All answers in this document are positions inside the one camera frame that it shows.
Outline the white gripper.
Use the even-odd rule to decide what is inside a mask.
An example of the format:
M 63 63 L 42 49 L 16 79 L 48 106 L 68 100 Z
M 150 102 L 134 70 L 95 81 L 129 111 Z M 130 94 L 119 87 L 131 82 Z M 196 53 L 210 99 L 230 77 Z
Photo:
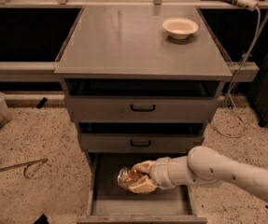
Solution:
M 159 158 L 156 161 L 143 161 L 135 164 L 133 168 L 147 175 L 139 178 L 131 184 L 128 189 L 133 193 L 151 193 L 157 187 L 159 189 L 170 189 L 171 181 L 168 175 L 169 158 Z

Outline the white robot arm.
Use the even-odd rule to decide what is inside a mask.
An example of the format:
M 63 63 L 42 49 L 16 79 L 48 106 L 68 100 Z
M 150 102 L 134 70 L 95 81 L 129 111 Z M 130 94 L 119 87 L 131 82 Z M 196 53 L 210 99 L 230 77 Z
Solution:
M 210 147 L 194 147 L 187 156 L 163 157 L 134 166 L 142 173 L 129 186 L 133 193 L 150 193 L 155 189 L 177 186 L 217 187 L 231 183 L 268 203 L 268 170 L 234 161 Z

